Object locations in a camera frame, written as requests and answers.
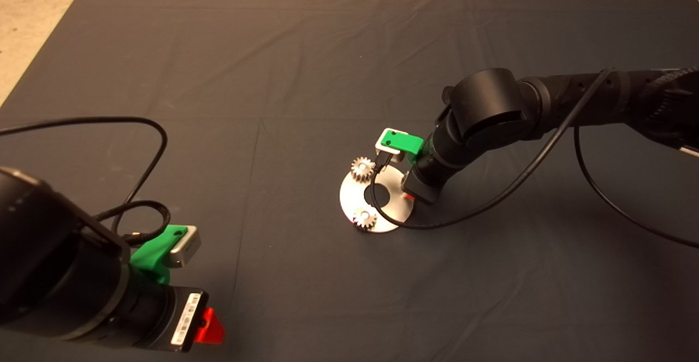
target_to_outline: metal disc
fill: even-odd
[[[402,172],[397,168],[388,165],[379,175],[376,176],[377,185],[384,185],[389,191],[389,202],[382,206],[381,209],[386,212],[386,215],[398,221],[405,221],[412,213],[413,201],[407,198],[405,193],[400,189],[400,181],[402,180]],[[345,217],[352,221],[354,211],[360,207],[371,207],[364,200],[364,190],[369,186],[368,181],[359,182],[354,180],[352,173],[347,173],[342,185],[340,186],[340,207]],[[369,232],[372,233],[387,233],[395,230],[398,226],[389,223],[388,220],[377,214],[377,221],[374,227]]]

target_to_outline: red plastic piece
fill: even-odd
[[[207,307],[202,315],[202,326],[194,336],[195,343],[206,343],[208,345],[220,345],[223,342],[226,330],[216,318],[216,314],[211,307]]]

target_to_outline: white label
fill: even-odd
[[[180,316],[180,321],[177,323],[177,328],[175,329],[175,334],[173,335],[172,343],[175,346],[181,346],[185,342],[185,337],[189,331],[189,326],[192,325],[192,319],[194,318],[194,312],[197,310],[197,305],[199,305],[199,299],[202,298],[200,293],[190,293],[189,298],[187,298],[187,303],[185,303],[185,309],[182,310],[182,315]]]

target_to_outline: black cable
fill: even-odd
[[[152,201],[152,200],[132,201],[130,203],[125,203],[125,204],[119,205],[118,207],[114,207],[110,210],[106,210],[105,212],[98,213],[94,217],[97,221],[104,221],[107,218],[122,216],[122,215],[124,215],[124,213],[128,212],[129,210],[132,210],[132,209],[135,209],[138,207],[153,208],[153,209],[157,210],[160,213],[160,215],[163,217],[162,224],[155,231],[153,231],[151,233],[142,233],[142,234],[138,234],[138,235],[123,235],[122,236],[122,238],[127,243],[127,245],[130,245],[130,246],[142,245],[143,243],[146,243],[149,240],[155,239],[158,236],[160,236],[160,234],[163,233],[165,228],[170,223],[170,211],[162,203],[159,203],[157,201]]]
[[[442,228],[442,227],[447,227],[448,225],[453,225],[456,223],[460,223],[464,220],[467,220],[471,217],[480,215],[480,213],[483,213],[492,207],[496,206],[497,204],[501,203],[502,201],[505,200],[505,198],[509,197],[510,194],[514,193],[514,191],[519,188],[519,186],[524,183],[524,181],[529,178],[529,176],[536,170],[536,168],[542,163],[544,158],[546,158],[547,155],[549,155],[550,151],[552,148],[556,145],[556,143],[561,139],[562,135],[566,133],[567,128],[570,126],[570,124],[575,120],[577,115],[582,111],[582,109],[585,107],[587,104],[587,101],[590,100],[590,98],[595,94],[597,91],[597,88],[600,87],[600,85],[604,82],[605,79],[607,79],[607,76],[609,76],[609,73],[611,73],[612,69],[611,68],[606,68],[604,69],[595,79],[595,81],[590,85],[590,87],[585,91],[585,93],[582,95],[580,100],[575,104],[575,106],[570,110],[570,113],[567,114],[566,118],[562,121],[561,125],[559,128],[556,129],[554,134],[549,138],[549,140],[546,142],[543,148],[539,151],[539,154],[536,155],[534,160],[527,165],[527,167],[522,171],[519,176],[510,183],[505,190],[503,190],[499,195],[497,195],[495,198],[491,199],[487,203],[484,203],[483,205],[470,210],[467,212],[465,215],[462,215],[459,218],[455,218],[450,221],[444,221],[442,223],[434,223],[434,224],[409,224],[409,223],[404,223],[402,221],[395,220],[394,218],[389,217],[386,215],[386,213],[381,209],[380,205],[377,203],[376,199],[376,176],[378,173],[386,166],[388,163],[391,161],[392,155],[388,156],[386,161],[384,161],[382,164],[376,163],[375,165],[375,172],[371,176],[371,181],[369,185],[369,191],[370,191],[370,196],[371,196],[371,205],[376,208],[377,212],[379,214],[386,218],[387,221],[390,223],[397,225],[399,227],[404,227],[404,228],[411,228],[414,230],[434,230],[435,228]]]
[[[691,240],[686,240],[682,239],[679,237],[676,237],[674,235],[669,235],[666,234],[660,230],[657,230],[656,228],[653,228],[649,225],[646,225],[644,223],[641,223],[639,220],[636,220],[636,218],[632,217],[628,213],[624,212],[622,208],[619,208],[617,204],[613,203],[612,200],[607,197],[604,192],[597,186],[597,183],[595,182],[594,179],[592,179],[592,175],[590,175],[590,172],[587,170],[587,166],[585,165],[585,160],[582,158],[582,149],[580,148],[580,128],[575,126],[573,129],[573,142],[575,145],[575,157],[577,157],[577,163],[580,166],[580,170],[582,171],[582,175],[584,175],[585,180],[587,180],[587,184],[590,185],[592,190],[597,193],[597,195],[602,198],[602,201],[604,201],[609,207],[614,209],[617,213],[622,215],[623,217],[626,218],[626,220],[631,221],[631,223],[634,223],[635,225],[639,226],[640,228],[643,228],[644,230],[653,233],[661,238],[665,238],[667,240],[671,240],[672,242],[677,242],[680,243],[680,245],[685,245],[689,247],[694,247],[694,248],[699,248],[699,243],[692,242]]]
[[[24,133],[27,131],[32,131],[32,130],[42,130],[44,128],[54,128],[54,127],[60,127],[60,126],[75,126],[75,125],[82,125],[82,124],[105,124],[105,123],[139,123],[139,124],[145,124],[147,126],[150,126],[154,128],[155,130],[160,133],[160,147],[158,148],[158,151],[155,153],[155,156],[153,156],[153,159],[150,161],[150,164],[147,166],[145,171],[142,173],[141,177],[138,179],[138,181],[135,183],[133,186],[131,192],[129,195],[127,195],[127,198],[124,200],[124,204],[128,204],[132,202],[133,198],[135,195],[137,195],[138,191],[140,188],[143,186],[143,183],[148,179],[150,174],[153,172],[153,169],[155,166],[158,164],[158,161],[160,161],[160,158],[163,156],[163,153],[165,152],[165,148],[168,146],[168,134],[165,132],[165,129],[163,126],[160,126],[159,123],[156,121],[153,121],[149,118],[142,118],[139,116],[84,116],[84,117],[77,117],[77,118],[63,118],[63,119],[55,119],[52,121],[43,121],[43,122],[38,122],[38,123],[30,123],[24,126],[17,126],[17,127],[10,127],[10,128],[3,128],[0,129],[0,137],[3,135],[10,135],[10,134],[17,134],[17,133]],[[119,214],[114,218],[114,221],[112,222],[111,230],[112,232],[117,232],[119,228],[119,222],[122,219],[122,215]]]

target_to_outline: small silver gear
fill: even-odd
[[[369,231],[374,227],[378,219],[378,214],[373,207],[360,207],[354,211],[352,223],[360,230]]]
[[[369,181],[369,178],[374,173],[374,162],[364,156],[355,158],[352,161],[350,173],[352,173],[352,178],[360,183]]]

